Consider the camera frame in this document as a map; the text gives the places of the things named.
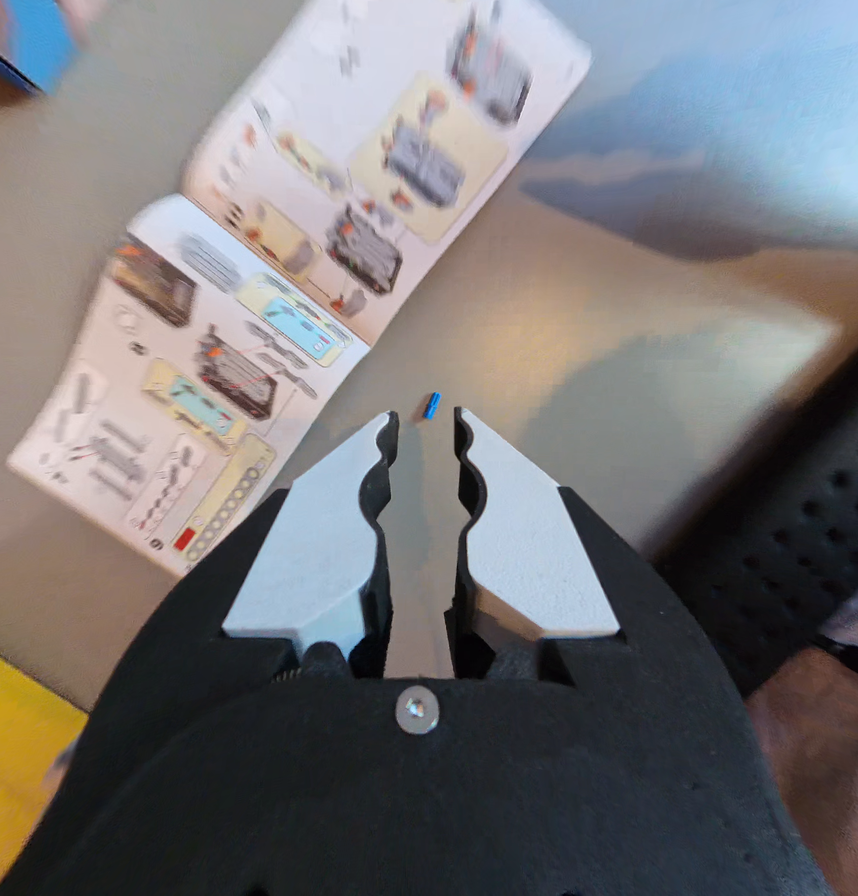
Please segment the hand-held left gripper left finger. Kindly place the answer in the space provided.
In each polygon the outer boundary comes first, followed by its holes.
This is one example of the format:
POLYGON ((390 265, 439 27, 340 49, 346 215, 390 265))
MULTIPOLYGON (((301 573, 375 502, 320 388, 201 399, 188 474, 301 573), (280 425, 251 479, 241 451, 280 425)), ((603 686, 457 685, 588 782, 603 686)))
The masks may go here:
POLYGON ((334 644, 356 677, 385 673, 393 605, 378 517, 391 497, 399 417, 369 420, 292 484, 223 622, 280 639, 299 660, 334 644))

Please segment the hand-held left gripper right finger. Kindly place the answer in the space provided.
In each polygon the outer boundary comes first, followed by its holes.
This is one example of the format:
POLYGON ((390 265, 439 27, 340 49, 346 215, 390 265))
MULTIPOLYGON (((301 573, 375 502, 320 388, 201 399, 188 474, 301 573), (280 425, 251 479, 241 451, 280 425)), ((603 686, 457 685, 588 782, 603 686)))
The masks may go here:
POLYGON ((619 637, 620 623, 559 483, 474 412, 454 409, 457 540, 447 638, 456 677, 485 677, 510 648, 619 637))

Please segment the yellow plastic parts bin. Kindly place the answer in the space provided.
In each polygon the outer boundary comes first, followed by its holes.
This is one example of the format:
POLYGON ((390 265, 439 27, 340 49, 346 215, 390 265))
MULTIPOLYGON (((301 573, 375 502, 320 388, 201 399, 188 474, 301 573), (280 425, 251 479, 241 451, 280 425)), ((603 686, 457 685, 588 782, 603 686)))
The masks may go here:
POLYGON ((87 713, 0 658, 0 880, 61 783, 87 713))

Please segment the instruction booklet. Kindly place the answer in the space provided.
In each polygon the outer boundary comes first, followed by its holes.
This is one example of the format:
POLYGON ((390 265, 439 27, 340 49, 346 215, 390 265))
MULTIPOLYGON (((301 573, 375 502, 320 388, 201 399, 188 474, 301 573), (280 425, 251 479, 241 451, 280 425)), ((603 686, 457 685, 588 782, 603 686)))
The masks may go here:
POLYGON ((127 225, 9 467, 188 573, 591 64, 542 2, 307 3, 127 225))

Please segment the person's leg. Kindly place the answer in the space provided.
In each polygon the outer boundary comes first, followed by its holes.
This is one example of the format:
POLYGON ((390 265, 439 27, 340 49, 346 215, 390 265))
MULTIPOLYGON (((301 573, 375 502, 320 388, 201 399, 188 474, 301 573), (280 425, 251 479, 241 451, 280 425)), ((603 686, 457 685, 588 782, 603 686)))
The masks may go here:
POLYGON ((858 592, 746 706, 828 883, 837 894, 858 894, 858 592))

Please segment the blue robot kit box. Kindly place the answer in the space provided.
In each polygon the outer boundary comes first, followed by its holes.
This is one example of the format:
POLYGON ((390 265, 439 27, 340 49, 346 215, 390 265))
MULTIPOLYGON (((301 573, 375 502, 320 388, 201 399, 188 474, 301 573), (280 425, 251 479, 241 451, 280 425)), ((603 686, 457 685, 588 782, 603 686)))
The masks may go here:
POLYGON ((69 2, 0 1, 0 77, 29 94, 50 94, 77 53, 69 2))

